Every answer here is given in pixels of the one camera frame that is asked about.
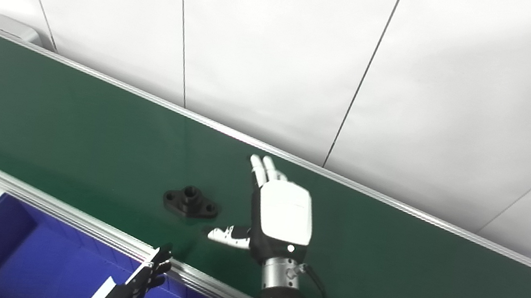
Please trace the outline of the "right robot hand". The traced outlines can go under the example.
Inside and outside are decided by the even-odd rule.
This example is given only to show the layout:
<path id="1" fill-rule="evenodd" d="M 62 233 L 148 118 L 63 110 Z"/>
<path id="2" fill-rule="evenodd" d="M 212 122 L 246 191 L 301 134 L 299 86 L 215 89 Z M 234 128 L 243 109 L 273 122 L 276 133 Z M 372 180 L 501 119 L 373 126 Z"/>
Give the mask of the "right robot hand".
<path id="1" fill-rule="evenodd" d="M 216 243 L 248 250 L 260 265 L 273 258 L 304 262 L 313 233 L 312 198 L 276 168 L 270 156 L 251 155 L 250 226 L 207 227 Z"/>

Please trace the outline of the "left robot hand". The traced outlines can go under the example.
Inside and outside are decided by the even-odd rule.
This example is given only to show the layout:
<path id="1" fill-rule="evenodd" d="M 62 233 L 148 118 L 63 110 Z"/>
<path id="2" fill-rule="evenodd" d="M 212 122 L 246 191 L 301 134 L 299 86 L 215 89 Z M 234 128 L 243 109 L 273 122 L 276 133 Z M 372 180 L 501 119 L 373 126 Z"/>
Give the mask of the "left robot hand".
<path id="1" fill-rule="evenodd" d="M 109 277 L 91 298 L 147 298 L 148 291 L 166 282 L 171 269 L 173 244 L 166 243 L 149 255 L 125 282 L 116 283 Z"/>

